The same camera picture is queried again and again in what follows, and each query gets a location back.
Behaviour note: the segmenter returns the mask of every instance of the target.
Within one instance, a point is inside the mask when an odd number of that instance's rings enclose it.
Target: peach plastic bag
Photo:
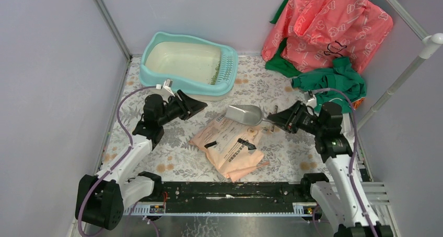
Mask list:
[[[245,126],[220,115],[190,141],[206,153],[208,160],[225,178],[233,182],[254,171],[263,159],[257,150],[262,137],[261,126]]]

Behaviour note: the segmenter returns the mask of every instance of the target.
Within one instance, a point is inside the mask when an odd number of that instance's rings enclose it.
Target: litter box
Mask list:
[[[140,63],[144,86],[172,79],[172,91],[182,90],[198,100],[221,100],[234,86],[237,52],[189,35],[157,32],[146,47]]]

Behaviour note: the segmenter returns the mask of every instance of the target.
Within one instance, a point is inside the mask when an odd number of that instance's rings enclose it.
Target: litter scoop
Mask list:
[[[256,105],[230,105],[225,117],[248,126],[257,126],[262,121],[272,123],[263,116],[262,110]]]

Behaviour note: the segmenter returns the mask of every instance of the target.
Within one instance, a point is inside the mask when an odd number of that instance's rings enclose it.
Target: pink fabric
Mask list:
[[[392,29],[392,18],[368,0],[289,0],[262,50],[269,61],[288,37],[281,56],[301,72],[332,67],[349,56],[362,73]]]

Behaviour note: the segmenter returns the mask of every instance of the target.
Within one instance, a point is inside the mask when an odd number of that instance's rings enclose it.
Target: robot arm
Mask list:
[[[160,142],[163,126],[180,118],[187,120],[207,106],[206,103],[194,100],[181,90],[164,101],[159,94],[146,97],[141,120],[137,123],[133,134],[133,146],[126,157],[118,163],[128,150],[123,150],[111,163],[102,167],[96,175],[85,175],[80,180],[77,193],[75,217],[78,219],[80,207],[90,188],[109,172],[97,185],[86,202],[82,221],[108,230],[114,229],[120,222],[123,211],[141,198],[161,194],[161,177],[152,173],[142,172],[135,179],[129,176],[138,163]]]
[[[326,102],[322,105],[320,114],[316,115],[312,108],[309,111],[308,106],[297,101],[289,109],[267,118],[288,133],[296,133],[298,129],[302,129],[315,135],[316,150],[330,171],[340,198],[332,191],[324,173],[305,174],[301,183],[306,194],[315,199],[326,214],[336,233],[334,236],[373,236],[370,223],[374,224],[378,236],[393,236],[390,226],[380,225],[360,180],[349,174],[349,168],[355,171],[354,167],[349,166],[353,152],[341,133],[343,115],[338,104]]]
[[[147,139],[142,135],[133,136],[134,147],[131,152],[123,159],[122,162],[108,175],[104,178],[104,181],[110,182],[114,180],[121,189],[123,208],[127,208],[130,205],[136,203],[143,197],[151,195],[154,189],[154,181],[148,177],[137,176],[131,182],[127,183],[127,180],[132,174],[138,163],[143,160],[152,151],[152,141]],[[111,169],[117,160],[124,155],[126,149],[121,151],[109,164],[102,167],[100,171],[97,172],[96,176],[98,178],[102,177],[104,173]]]

